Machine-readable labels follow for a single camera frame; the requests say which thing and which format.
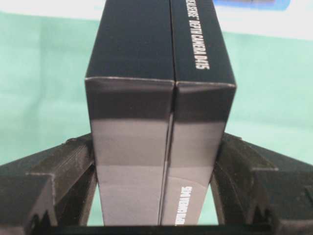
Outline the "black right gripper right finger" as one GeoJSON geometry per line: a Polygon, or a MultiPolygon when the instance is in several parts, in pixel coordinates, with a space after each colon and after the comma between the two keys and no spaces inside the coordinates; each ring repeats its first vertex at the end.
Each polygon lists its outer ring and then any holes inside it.
{"type": "Polygon", "coordinates": [[[313,167],[224,134],[211,179],[220,224],[313,228],[313,167]]]}

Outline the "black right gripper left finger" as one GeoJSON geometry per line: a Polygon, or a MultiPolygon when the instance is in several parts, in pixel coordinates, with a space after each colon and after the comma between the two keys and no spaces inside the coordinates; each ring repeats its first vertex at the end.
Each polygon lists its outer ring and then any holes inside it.
{"type": "Polygon", "coordinates": [[[85,226],[96,186],[91,134],[3,164],[0,228],[85,226]]]}

